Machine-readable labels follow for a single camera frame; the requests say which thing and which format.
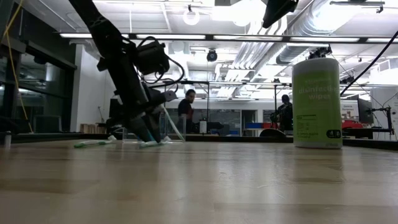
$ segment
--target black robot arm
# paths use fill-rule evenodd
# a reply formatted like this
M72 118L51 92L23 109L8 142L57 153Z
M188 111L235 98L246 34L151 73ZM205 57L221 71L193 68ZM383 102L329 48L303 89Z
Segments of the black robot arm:
M173 91L161 93L141 82L135 67L143 75L164 74L170 68L165 45L157 40L136 47L98 11L92 0L69 0L90 31L101 55L99 70L108 69L123 103L123 126L150 141L160 142L159 105L177 98Z

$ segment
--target yellow cable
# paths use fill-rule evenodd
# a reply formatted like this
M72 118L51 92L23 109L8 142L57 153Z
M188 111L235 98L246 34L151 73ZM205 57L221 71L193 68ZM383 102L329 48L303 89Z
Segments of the yellow cable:
M28 117L27 117L27 114L26 114L24 102L23 102L23 100L22 100L22 95L21 95L21 93L19 92L19 83L18 83L18 78L17 78L17 72L15 71L14 60L12 59L12 49L11 49L10 38L9 38L9 35L8 35L8 30L9 30L10 27L12 26L12 23L14 22L15 18L17 17L18 12L21 10L22 3L23 3L23 2L24 2L24 0L21 0L21 1L20 1L17 10L15 11L14 15L12 16L12 18L11 18L11 20L10 20L10 23L8 23L8 25L6 26L6 30L4 31L4 33L3 33L3 35L2 35L2 38L4 38L5 36L7 36L8 51L9 51L9 53L10 53L11 67L12 67L12 72L13 72L14 78L15 78L15 86L16 86L16 88L17 88L18 97L19 97L19 99L20 99L20 101L21 101L22 109L24 110L25 119L26 119L26 121L28 122L30 131L33 133L32 125L30 125L30 121L29 121L29 119L28 119Z

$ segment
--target person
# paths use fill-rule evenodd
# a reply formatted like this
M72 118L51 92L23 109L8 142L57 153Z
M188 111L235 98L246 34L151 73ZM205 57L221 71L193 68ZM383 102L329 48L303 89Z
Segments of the person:
M185 99L183 99L178 105L178 117L184 116L186 117L185 127L186 133L190 133L192 131L192 118L193 118L193 109L191 104L195 100L196 92L195 90L188 90L185 93ZM182 121L178 121L178 128L182 129Z
M293 130L293 104L288 95L282 96L283 105L278 107L278 117L281 131Z

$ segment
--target wooden table surface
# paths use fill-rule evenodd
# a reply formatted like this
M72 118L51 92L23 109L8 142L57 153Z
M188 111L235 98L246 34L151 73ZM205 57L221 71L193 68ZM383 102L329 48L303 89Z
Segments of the wooden table surface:
M0 149L0 223L398 223L398 154L185 142Z

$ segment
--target dark shirt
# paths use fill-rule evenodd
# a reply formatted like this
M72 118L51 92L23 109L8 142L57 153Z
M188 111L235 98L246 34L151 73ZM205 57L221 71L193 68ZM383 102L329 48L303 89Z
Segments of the dark shirt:
M186 132L190 133L192 131L193 109L191 107L191 103L187 99L183 99L178 105L178 116L181 116L182 114L187 115Z
M280 119L280 130L293 130L293 104L283 104L278 107L278 114Z

